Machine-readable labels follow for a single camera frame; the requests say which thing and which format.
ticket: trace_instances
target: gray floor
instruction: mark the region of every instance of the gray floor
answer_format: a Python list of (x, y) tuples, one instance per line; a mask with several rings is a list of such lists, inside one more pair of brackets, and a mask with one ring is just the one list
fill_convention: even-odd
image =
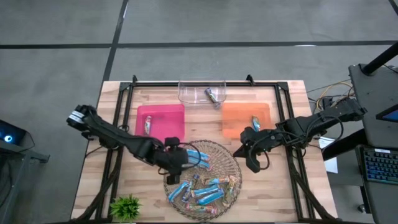
[[(0, 2), (0, 44), (111, 43), (122, 0)], [(120, 42), (394, 40), (388, 0), (130, 0)], [(386, 45), (118, 49), (110, 80), (181, 77), (305, 80), (308, 90), (348, 78)], [(87, 142), (66, 125), (77, 104), (96, 104), (109, 49), (0, 50), (0, 119), (29, 130), (48, 164), (33, 164), (14, 223), (68, 220)], [(398, 65), (398, 60), (391, 61)], [(330, 90), (342, 94), (343, 86)], [(322, 90), (309, 93), (318, 98)], [(345, 124), (345, 135), (361, 128)], [(339, 127), (328, 137), (336, 138)], [(352, 154), (339, 158), (339, 169)], [(359, 189), (330, 175), (339, 217), (371, 222), (356, 210)]]

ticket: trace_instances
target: round basket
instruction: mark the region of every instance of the round basket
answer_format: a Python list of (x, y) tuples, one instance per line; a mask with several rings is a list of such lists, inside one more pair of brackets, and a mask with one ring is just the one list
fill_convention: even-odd
[[(212, 166), (212, 168), (210, 171), (207, 171), (206, 169), (200, 167), (193, 167), (187, 169), (182, 172), (180, 176), (180, 183), (182, 183), (184, 180), (191, 181), (193, 175), (195, 174), (200, 176), (200, 179), (198, 180), (195, 186), (196, 189), (202, 189), (208, 187), (202, 183), (202, 179), (226, 177), (230, 175), (238, 179), (233, 190), (233, 200), (228, 207), (225, 207), (223, 205), (223, 203), (221, 202), (222, 199), (218, 199), (208, 204), (217, 208), (217, 212), (215, 214), (188, 211), (186, 209), (187, 204), (182, 202), (182, 195), (184, 193), (184, 190), (174, 199), (174, 202), (172, 203), (173, 207), (177, 209), (179, 213), (186, 216), (187, 218), (191, 218), (194, 220), (201, 220), (201, 221), (211, 220), (213, 218), (217, 218), (220, 215), (224, 214), (233, 205), (233, 203), (235, 203), (242, 187), (241, 169), (239, 168), (236, 159), (224, 146), (207, 140), (193, 141), (191, 142), (191, 144), (197, 147), (199, 151), (204, 152), (210, 156), (210, 161), (208, 161), (208, 163)], [(193, 149), (191, 146), (184, 146), (184, 148)], [(219, 186), (225, 191), (227, 184), (220, 184)], [(166, 196), (169, 196), (177, 187), (179, 187), (179, 184), (167, 185), (166, 176), (164, 177), (164, 190)], [(191, 197), (189, 203), (196, 205), (195, 199), (197, 198)]]

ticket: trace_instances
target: potted plant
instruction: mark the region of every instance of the potted plant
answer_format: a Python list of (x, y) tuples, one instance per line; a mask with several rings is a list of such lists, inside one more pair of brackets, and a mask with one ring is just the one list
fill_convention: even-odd
[(119, 197), (111, 204), (111, 215), (121, 222), (131, 222), (139, 216), (139, 199), (129, 195)]

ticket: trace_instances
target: wooden table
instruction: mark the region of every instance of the wooden table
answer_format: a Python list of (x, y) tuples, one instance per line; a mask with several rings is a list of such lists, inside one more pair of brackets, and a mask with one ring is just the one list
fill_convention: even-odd
[[(304, 82), (288, 81), (294, 114), (311, 115)], [(98, 103), (98, 114), (112, 123), (120, 82), (104, 82)], [(129, 133), (134, 134), (137, 107), (140, 105), (160, 105), (180, 103), (177, 87), (135, 87), (130, 110)], [(271, 87), (227, 87), (227, 103), (267, 103), (271, 109), (271, 121), (279, 122), (275, 92)], [(122, 123), (126, 97), (122, 103), (119, 124)], [(283, 101), (285, 117), (288, 118), (286, 103)], [(226, 139), (222, 135), (221, 110), (212, 106), (186, 106), (185, 108), (185, 141), (208, 139), (224, 145), (234, 152), (241, 145), (238, 140)], [(99, 146), (91, 142), (88, 152)], [(78, 217), (94, 199), (101, 185), (104, 171), (106, 149), (100, 149), (85, 159), (80, 177), (72, 218)], [(261, 164), (266, 162), (264, 156), (258, 157)], [(243, 158), (238, 158), (242, 169), (243, 185), (236, 203), (214, 222), (294, 222), (295, 212), (290, 175), (284, 147), (277, 147), (269, 153), (271, 165), (267, 170), (252, 173), (245, 165)], [(307, 148), (304, 157), (308, 181), (312, 192), (320, 203), (333, 216), (337, 216), (335, 203), (326, 175), (323, 158), (319, 149)], [(157, 173), (157, 167), (133, 158), (124, 152), (119, 178), (118, 196), (133, 194), (140, 198), (141, 216), (137, 222), (192, 222), (174, 210), (166, 200), (163, 188), (163, 176)], [(304, 214), (307, 214), (303, 193), (300, 192)], [(108, 212), (104, 206), (103, 216)]]

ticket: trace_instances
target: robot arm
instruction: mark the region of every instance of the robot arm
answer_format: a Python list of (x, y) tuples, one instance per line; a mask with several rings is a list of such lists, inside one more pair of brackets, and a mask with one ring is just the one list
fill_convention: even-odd
[(137, 159), (151, 166), (157, 165), (166, 170), (168, 184), (177, 184), (179, 175), (184, 170), (183, 165), (188, 164), (186, 150), (178, 147), (178, 138), (168, 138), (165, 145), (162, 141), (150, 136), (133, 136), (120, 128), (109, 124), (97, 115), (92, 106), (77, 106), (68, 117), (69, 126), (82, 132), (82, 136), (98, 136), (99, 143), (108, 149), (125, 146)]
[(233, 154), (234, 157), (246, 158), (246, 165), (253, 172), (260, 171), (256, 154), (269, 152), (272, 148), (283, 145), (304, 148), (316, 134), (325, 134), (326, 129), (337, 123), (359, 121), (366, 113), (354, 99), (345, 99), (336, 106), (308, 117), (290, 118), (276, 124), (276, 129), (264, 129), (255, 132), (246, 127), (241, 133), (242, 146)]

